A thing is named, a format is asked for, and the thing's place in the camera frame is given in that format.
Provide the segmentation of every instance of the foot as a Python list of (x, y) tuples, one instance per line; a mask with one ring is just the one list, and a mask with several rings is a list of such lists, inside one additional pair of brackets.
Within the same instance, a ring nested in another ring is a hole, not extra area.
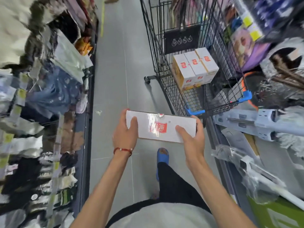
[[(164, 162), (167, 165), (169, 165), (169, 152), (165, 148), (159, 148), (157, 151), (157, 164), (159, 162)], [(157, 179), (157, 181), (159, 181), (158, 168), (156, 168), (156, 179)]]
[(118, 2), (119, 0), (106, 0), (105, 4), (110, 4), (110, 3), (115, 3)]

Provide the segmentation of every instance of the shopping cart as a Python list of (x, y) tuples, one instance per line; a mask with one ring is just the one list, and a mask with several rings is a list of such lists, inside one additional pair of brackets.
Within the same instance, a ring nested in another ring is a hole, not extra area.
[[(174, 11), (176, 1), (140, 0), (156, 73), (144, 77), (146, 84), (153, 79), (159, 82), (172, 114), (196, 115), (201, 119), (251, 99), (246, 84), (234, 85), (243, 74), (237, 72), (240, 68), (232, 44), (224, 42), (223, 2), (186, 0), (180, 22), (179, 12)], [(172, 73), (173, 56), (201, 47), (209, 50), (219, 71), (211, 83), (181, 91)]]

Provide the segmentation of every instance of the black sign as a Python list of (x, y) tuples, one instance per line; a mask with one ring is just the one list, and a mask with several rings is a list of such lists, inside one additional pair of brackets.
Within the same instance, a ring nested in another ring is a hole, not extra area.
[(165, 31), (165, 54), (196, 49), (199, 45), (200, 30), (200, 25), (193, 25), (183, 30), (173, 29)]

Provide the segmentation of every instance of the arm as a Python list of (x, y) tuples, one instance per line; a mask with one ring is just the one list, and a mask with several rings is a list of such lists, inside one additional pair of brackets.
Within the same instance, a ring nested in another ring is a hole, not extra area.
[[(116, 130), (113, 134), (113, 146), (134, 149), (138, 138), (137, 119), (131, 120), (130, 129), (126, 125), (126, 111), (123, 110)], [(96, 185), (93, 193), (71, 224), (70, 228), (100, 228), (105, 227), (112, 207), (117, 186), (125, 170), (129, 152), (116, 150), (108, 168)]]
[(253, 222), (230, 198), (225, 188), (213, 175), (212, 170), (206, 163), (204, 159), (204, 128), (198, 118), (196, 118), (196, 125), (197, 132), (194, 138), (180, 126), (177, 126), (176, 130), (184, 140), (187, 166), (192, 172), (218, 227), (256, 228)]

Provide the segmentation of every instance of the gray floor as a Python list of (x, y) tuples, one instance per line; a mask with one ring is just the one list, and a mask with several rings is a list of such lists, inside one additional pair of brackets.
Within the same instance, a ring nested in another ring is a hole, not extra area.
[[(102, 0), (95, 1), (101, 9)], [(112, 132), (122, 109), (171, 114), (158, 82), (144, 83), (144, 76), (154, 74), (139, 0), (106, 5), (104, 35), (97, 45), (90, 192), (112, 158)], [(170, 166), (198, 190), (181, 144), (139, 139), (119, 183), (110, 217), (158, 191), (155, 173), (159, 147), (168, 149)], [(210, 152), (206, 138), (205, 158), (218, 176)]]

